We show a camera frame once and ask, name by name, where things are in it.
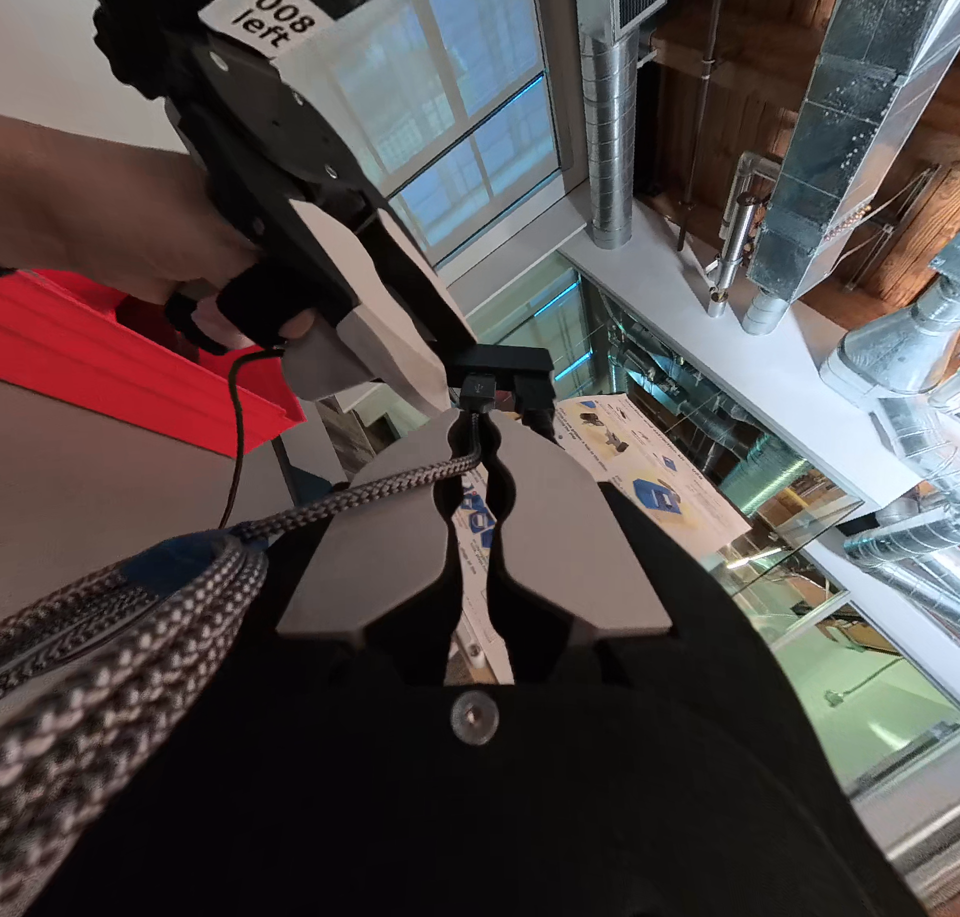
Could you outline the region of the printed instruction poster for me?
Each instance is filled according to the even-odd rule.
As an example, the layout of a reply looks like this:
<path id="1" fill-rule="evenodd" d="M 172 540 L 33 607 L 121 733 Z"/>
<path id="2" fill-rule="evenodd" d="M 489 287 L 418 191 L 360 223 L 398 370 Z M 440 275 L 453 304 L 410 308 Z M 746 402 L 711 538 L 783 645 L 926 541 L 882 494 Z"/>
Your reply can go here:
<path id="1" fill-rule="evenodd" d="M 607 481 L 702 566 L 744 535 L 747 520 L 624 394 L 561 400 L 558 445 L 597 481 Z M 487 471 L 462 478 L 463 499 L 453 521 L 463 580 L 456 640 L 482 681 L 513 683 L 507 647 L 489 619 L 486 579 L 496 519 L 486 503 Z"/>

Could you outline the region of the black usb hub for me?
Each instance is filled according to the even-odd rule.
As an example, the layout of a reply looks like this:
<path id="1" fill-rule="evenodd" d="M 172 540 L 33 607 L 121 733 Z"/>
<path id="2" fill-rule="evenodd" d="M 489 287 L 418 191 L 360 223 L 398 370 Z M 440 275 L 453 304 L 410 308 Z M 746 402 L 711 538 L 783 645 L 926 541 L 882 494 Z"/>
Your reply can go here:
<path id="1" fill-rule="evenodd" d="M 437 350 L 447 383 L 460 388 L 470 375 L 495 379 L 495 392 L 509 393 L 517 414 L 552 410 L 556 401 L 554 364 L 543 347 L 476 344 L 461 349 Z"/>

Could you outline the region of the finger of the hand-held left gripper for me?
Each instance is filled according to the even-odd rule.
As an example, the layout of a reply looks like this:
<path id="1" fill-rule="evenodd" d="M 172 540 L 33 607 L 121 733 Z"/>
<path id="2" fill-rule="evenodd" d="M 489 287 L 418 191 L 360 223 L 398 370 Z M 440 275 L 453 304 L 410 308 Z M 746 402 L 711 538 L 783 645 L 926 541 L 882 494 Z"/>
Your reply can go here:
<path id="1" fill-rule="evenodd" d="M 290 205 L 357 299 L 339 320 L 316 315 L 306 335 L 287 348 L 283 376 L 294 395 L 318 402 L 380 382 L 420 413 L 445 412 L 447 372 L 424 320 L 382 282 L 357 235 L 313 203 L 291 199 Z"/>
<path id="2" fill-rule="evenodd" d="M 404 327 L 404 335 L 416 334 L 437 355 L 476 345 L 461 309 L 397 216 L 374 203 L 363 203 L 354 216 L 364 256 L 352 276 L 358 303 L 372 305 L 391 329 Z"/>

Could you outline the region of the rectangular silver duct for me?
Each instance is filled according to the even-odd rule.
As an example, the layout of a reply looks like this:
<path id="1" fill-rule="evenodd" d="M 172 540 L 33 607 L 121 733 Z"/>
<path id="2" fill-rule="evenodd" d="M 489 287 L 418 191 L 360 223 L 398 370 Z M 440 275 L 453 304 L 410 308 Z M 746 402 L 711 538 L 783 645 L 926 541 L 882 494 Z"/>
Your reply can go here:
<path id="1" fill-rule="evenodd" d="M 959 0 L 837 0 L 748 269 L 769 334 L 833 270 L 958 54 Z"/>

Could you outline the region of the person's left hand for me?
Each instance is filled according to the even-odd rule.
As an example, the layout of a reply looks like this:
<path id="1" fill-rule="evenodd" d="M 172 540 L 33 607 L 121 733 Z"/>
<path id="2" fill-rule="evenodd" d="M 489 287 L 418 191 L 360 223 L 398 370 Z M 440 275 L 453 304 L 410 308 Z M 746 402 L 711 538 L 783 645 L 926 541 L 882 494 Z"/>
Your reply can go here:
<path id="1" fill-rule="evenodd" d="M 2 270 L 71 272 L 156 306 L 196 285 L 192 320 L 232 351 L 253 341 L 213 292 L 257 262 L 189 156 L 1 118 Z"/>

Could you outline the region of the silver pipe fixture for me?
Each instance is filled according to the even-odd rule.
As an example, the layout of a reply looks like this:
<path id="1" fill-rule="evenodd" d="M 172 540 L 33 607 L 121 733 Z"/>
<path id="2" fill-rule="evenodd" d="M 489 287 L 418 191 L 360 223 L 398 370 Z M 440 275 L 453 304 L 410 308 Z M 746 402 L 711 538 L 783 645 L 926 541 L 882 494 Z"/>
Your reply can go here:
<path id="1" fill-rule="evenodd" d="M 727 310 L 730 291 L 764 204 L 762 198 L 751 192 L 753 182 L 761 179 L 774 184 L 781 174 L 782 163 L 779 157 L 754 152 L 744 152 L 738 159 L 718 233 L 723 245 L 714 261 L 703 269 L 703 275 L 710 279 L 706 314 L 712 319 L 720 318 Z"/>

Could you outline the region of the large window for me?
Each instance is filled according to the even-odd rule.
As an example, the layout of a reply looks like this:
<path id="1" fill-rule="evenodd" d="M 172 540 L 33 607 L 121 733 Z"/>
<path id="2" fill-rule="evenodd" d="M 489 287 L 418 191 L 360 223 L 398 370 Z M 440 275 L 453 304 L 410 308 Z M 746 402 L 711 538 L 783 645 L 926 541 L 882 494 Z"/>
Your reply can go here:
<path id="1" fill-rule="evenodd" d="M 535 0 L 374 0 L 279 71 L 433 264 L 559 174 Z"/>

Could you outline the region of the round metal duct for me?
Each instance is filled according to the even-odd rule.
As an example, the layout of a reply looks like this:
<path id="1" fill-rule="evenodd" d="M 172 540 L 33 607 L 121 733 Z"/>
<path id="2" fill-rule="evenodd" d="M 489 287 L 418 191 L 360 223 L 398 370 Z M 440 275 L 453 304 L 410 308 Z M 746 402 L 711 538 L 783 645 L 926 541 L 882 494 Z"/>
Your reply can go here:
<path id="1" fill-rule="evenodd" d="M 591 206 L 603 250 L 631 238 L 639 36 L 618 34 L 614 0 L 575 0 Z"/>
<path id="2" fill-rule="evenodd" d="M 927 395 L 944 379 L 959 335 L 959 237 L 929 266 L 917 299 L 848 332 L 822 362 L 821 381 L 854 406 Z"/>

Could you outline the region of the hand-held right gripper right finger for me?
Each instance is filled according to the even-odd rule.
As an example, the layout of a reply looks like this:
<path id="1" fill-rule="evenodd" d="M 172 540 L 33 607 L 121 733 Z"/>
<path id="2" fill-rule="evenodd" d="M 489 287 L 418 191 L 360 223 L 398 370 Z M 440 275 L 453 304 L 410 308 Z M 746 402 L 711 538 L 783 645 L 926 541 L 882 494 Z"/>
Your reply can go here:
<path id="1" fill-rule="evenodd" d="M 486 597 L 504 641 L 666 634 L 670 616 L 589 470 L 504 413 L 488 415 L 485 437 Z"/>

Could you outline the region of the red plastic bin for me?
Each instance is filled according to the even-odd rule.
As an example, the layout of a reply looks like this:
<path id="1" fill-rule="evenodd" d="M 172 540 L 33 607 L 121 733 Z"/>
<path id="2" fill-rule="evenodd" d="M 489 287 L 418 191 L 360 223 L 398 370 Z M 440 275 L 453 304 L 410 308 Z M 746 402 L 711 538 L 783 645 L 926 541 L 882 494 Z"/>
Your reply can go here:
<path id="1" fill-rule="evenodd" d="M 122 291 L 61 271 L 1 279 L 1 380 L 233 458 L 236 427 L 227 377 L 237 352 L 166 347 L 163 313 L 146 333 Z"/>

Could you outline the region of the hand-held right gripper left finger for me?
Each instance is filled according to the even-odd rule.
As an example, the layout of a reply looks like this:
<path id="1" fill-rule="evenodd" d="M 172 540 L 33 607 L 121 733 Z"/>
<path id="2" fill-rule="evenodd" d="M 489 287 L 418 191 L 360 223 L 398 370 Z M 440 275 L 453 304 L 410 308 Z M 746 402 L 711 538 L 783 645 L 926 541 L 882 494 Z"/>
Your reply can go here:
<path id="1" fill-rule="evenodd" d="M 451 517 L 464 473 L 336 515 L 277 624 L 286 639 L 449 644 L 462 615 Z"/>

